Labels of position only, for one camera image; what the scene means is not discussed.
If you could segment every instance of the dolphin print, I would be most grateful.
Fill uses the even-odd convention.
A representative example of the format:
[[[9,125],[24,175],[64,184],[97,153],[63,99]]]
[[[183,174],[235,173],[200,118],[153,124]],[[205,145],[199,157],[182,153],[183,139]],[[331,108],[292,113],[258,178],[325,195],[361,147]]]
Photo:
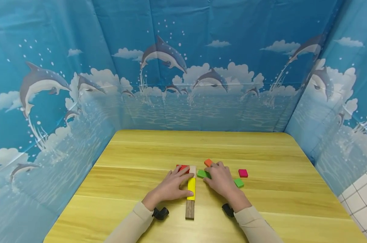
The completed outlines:
[[[157,43],[153,44],[143,53],[140,69],[143,69],[151,59],[160,59],[163,64],[169,66],[169,69],[177,67],[187,74],[186,63],[181,54],[173,47],[169,46],[157,35]]]
[[[168,90],[173,91],[173,93],[178,93],[180,95],[182,94],[181,90],[177,86],[175,86],[174,84],[166,86],[165,87],[165,92],[168,91]]]
[[[188,92],[188,90],[185,88],[185,89],[181,89],[181,93],[183,93],[183,94],[189,94],[189,92]]]
[[[79,114],[79,112],[78,112],[78,110],[77,111],[72,111],[72,110],[68,110],[67,112],[66,112],[66,114],[64,115],[64,122],[66,123],[66,125],[68,125],[68,120],[70,119],[70,118],[72,118],[72,117],[76,117],[76,116],[78,116],[78,115],[80,115]]]
[[[226,92],[228,92],[228,85],[227,81],[222,77],[218,72],[216,72],[213,68],[211,68],[210,72],[206,74],[202,74],[196,81],[193,86],[193,89],[198,85],[200,82],[211,83],[212,87],[217,87],[217,85],[221,85]]]
[[[49,69],[43,69],[26,61],[30,72],[23,78],[20,86],[20,101],[23,107],[23,115],[27,118],[30,115],[31,108],[34,106],[28,102],[30,97],[43,90],[50,90],[59,94],[60,90],[71,91],[69,84],[62,76]]]
[[[129,91],[128,89],[124,90],[122,92],[122,94],[127,94],[129,97],[134,97],[135,98],[135,95],[131,91]]]
[[[258,88],[253,88],[253,89],[250,89],[250,90],[247,90],[247,92],[246,92],[246,95],[249,93],[249,92],[251,92],[251,91],[253,91],[253,92],[255,92],[255,94],[257,95],[257,97],[259,97],[259,91],[258,91]]]
[[[10,175],[10,182],[12,183],[14,181],[15,175],[19,174],[20,172],[29,172],[32,169],[40,168],[37,164],[28,163],[28,164],[20,164],[18,163],[18,166],[11,172]]]
[[[321,51],[321,45],[319,44],[321,39],[322,35],[317,35],[303,43],[298,49],[296,49],[286,65],[289,65],[291,62],[297,60],[298,55],[302,53],[314,53],[314,59],[316,59]]]
[[[81,74],[78,75],[78,92],[81,90],[86,91],[93,91],[94,89],[99,90],[103,92],[104,94],[107,94],[104,89],[100,87],[100,85],[96,84],[95,82],[92,82],[91,80],[87,79],[86,77],[82,76]]]
[[[327,73],[327,67],[324,67],[324,70],[317,69],[313,71],[311,79],[314,81],[313,85],[316,90],[325,90],[325,96],[328,102],[333,95],[334,86]]]

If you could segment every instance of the white tile wall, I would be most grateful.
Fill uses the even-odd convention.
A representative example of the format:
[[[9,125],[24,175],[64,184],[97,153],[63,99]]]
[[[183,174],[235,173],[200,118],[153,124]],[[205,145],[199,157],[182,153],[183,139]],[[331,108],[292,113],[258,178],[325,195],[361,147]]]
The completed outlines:
[[[345,189],[338,199],[367,238],[367,173]]]

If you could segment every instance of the hand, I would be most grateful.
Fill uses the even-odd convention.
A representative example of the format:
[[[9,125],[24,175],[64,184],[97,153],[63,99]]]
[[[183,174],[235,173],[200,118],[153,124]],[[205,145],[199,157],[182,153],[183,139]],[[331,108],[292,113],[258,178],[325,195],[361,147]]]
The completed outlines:
[[[212,179],[204,177],[204,182],[222,195],[235,213],[252,206],[242,190],[236,186],[229,168],[225,167],[221,161],[216,164],[212,163],[209,168],[205,168],[205,171],[209,172]]]
[[[152,191],[150,191],[143,199],[142,203],[145,207],[153,211],[156,205],[165,200],[175,200],[182,197],[193,196],[193,192],[189,190],[181,190],[179,186],[193,177],[193,173],[185,174],[189,171],[189,166],[178,171],[181,166],[177,166],[174,171],[169,171],[165,179]]]

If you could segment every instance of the sleeve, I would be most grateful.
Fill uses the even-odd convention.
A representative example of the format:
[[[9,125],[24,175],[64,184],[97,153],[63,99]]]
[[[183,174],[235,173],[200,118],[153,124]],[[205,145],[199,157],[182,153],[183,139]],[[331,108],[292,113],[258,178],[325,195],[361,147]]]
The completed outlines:
[[[283,243],[255,207],[235,213],[235,218],[250,243]]]
[[[142,202],[138,202],[104,243],[136,243],[150,226],[153,220],[152,213]]]

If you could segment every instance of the orange block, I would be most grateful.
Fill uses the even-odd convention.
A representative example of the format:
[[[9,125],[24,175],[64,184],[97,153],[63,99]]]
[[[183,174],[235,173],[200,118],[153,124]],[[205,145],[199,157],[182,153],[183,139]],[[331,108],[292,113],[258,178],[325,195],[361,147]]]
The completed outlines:
[[[207,159],[206,161],[204,161],[204,164],[207,166],[207,167],[210,167],[210,164],[213,163],[210,159]]]
[[[179,168],[178,171],[181,171],[181,170],[185,169],[186,167],[188,167],[188,165],[182,165],[181,168]]]

